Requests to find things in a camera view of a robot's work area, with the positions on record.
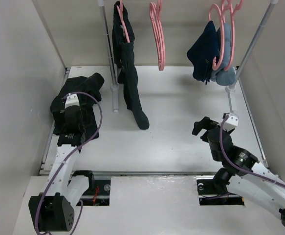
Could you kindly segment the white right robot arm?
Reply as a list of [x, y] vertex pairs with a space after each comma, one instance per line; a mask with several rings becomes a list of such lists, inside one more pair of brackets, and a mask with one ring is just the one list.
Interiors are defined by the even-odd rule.
[[272, 173], [251, 152], [235, 146], [231, 133], [238, 118], [225, 114], [217, 123], [209, 117], [194, 123], [192, 134], [209, 144], [214, 161], [222, 167], [212, 179], [197, 179], [197, 191], [202, 199], [220, 202], [229, 195], [247, 199], [273, 214], [285, 227], [285, 182]]

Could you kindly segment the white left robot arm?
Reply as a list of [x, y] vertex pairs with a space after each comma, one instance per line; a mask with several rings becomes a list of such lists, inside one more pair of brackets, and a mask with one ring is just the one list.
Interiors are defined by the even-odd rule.
[[92, 171], [73, 171], [82, 146], [98, 138], [101, 126], [96, 123], [93, 108], [83, 116], [88, 120], [83, 123], [81, 132], [68, 131], [59, 135], [55, 162], [43, 191], [29, 199], [28, 207], [38, 235], [73, 233], [79, 221], [75, 207], [81, 202], [83, 193], [95, 190]]

